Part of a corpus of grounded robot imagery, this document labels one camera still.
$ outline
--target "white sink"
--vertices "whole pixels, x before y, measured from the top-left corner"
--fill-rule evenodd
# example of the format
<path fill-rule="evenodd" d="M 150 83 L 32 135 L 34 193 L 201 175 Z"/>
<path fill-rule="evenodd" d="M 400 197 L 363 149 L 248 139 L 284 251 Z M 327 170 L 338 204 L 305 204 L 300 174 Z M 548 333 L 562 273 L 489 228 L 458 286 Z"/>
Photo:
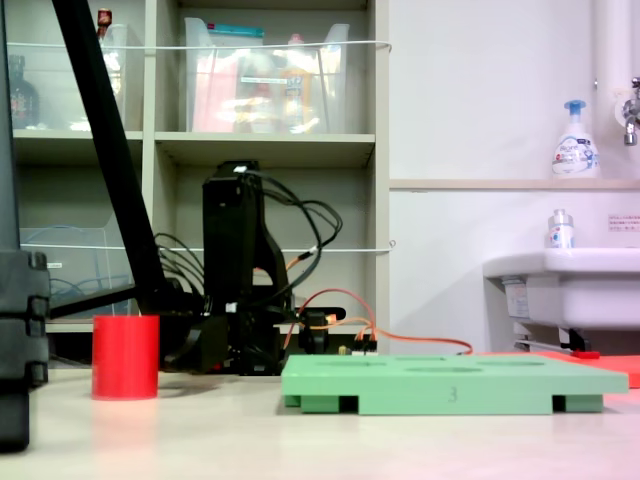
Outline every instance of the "white sink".
<path fill-rule="evenodd" d="M 483 273 L 502 280 L 519 322 L 640 329 L 640 249 L 545 249 L 490 260 Z"/>

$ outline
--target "white pump bottle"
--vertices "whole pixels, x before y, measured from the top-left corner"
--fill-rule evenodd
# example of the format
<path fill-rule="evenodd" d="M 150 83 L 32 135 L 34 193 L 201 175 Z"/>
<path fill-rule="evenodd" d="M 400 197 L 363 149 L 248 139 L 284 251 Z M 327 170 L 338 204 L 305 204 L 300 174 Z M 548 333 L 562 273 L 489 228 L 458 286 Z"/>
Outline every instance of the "white pump bottle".
<path fill-rule="evenodd" d="M 580 119 L 580 110 L 587 104 L 572 100 L 564 104 L 571 120 L 556 148 L 551 164 L 555 178 L 599 178 L 600 156 L 593 138 L 587 133 Z"/>

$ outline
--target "clear plastic bin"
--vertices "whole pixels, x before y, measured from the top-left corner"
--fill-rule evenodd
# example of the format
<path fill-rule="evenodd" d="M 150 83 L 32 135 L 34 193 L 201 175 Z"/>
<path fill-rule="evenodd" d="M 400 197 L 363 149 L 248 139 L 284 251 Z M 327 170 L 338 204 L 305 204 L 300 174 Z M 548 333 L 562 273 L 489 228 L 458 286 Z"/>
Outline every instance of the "clear plastic bin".
<path fill-rule="evenodd" d="M 346 47 L 215 49 L 206 24 L 186 18 L 187 131 L 349 133 Z M 334 25 L 326 42 L 347 41 Z"/>
<path fill-rule="evenodd" d="M 122 247 L 122 239 L 117 227 L 112 228 L 112 225 L 110 222 L 105 228 L 50 225 L 20 229 L 22 249 L 42 252 L 47 256 L 53 302 L 133 283 L 127 254 L 118 248 Z M 131 309 L 132 302 L 124 301 L 70 318 L 128 315 L 132 313 Z"/>
<path fill-rule="evenodd" d="M 120 117 L 125 129 L 134 131 L 142 130 L 144 52 L 118 47 L 139 45 L 140 40 L 127 25 L 112 25 L 103 45 Z M 24 82 L 15 74 L 10 75 L 11 89 L 22 88 L 29 97 L 27 101 L 36 102 L 25 113 L 21 105 L 25 102 L 24 95 L 12 95 L 14 128 L 91 130 L 65 48 L 14 45 L 7 48 L 10 65 L 12 58 L 14 61 L 24 58 Z"/>

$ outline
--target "glass bottle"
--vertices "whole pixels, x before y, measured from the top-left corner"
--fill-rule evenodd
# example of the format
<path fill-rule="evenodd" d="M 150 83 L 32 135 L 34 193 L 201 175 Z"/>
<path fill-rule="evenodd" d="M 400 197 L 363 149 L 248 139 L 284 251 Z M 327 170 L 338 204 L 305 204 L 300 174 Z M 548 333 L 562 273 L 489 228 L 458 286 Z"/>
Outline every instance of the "glass bottle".
<path fill-rule="evenodd" d="M 24 55 L 9 55 L 9 93 L 13 128 L 35 127 L 40 119 L 40 99 L 33 85 L 24 79 Z"/>

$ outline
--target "red cylinder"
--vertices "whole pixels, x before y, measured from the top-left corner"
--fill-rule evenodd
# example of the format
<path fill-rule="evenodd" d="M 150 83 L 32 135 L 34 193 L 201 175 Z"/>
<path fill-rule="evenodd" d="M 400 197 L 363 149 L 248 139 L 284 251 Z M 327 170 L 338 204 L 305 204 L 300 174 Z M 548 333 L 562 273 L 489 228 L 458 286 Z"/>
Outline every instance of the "red cylinder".
<path fill-rule="evenodd" d="M 160 319 L 154 315 L 95 317 L 93 388 L 96 400 L 158 396 Z"/>

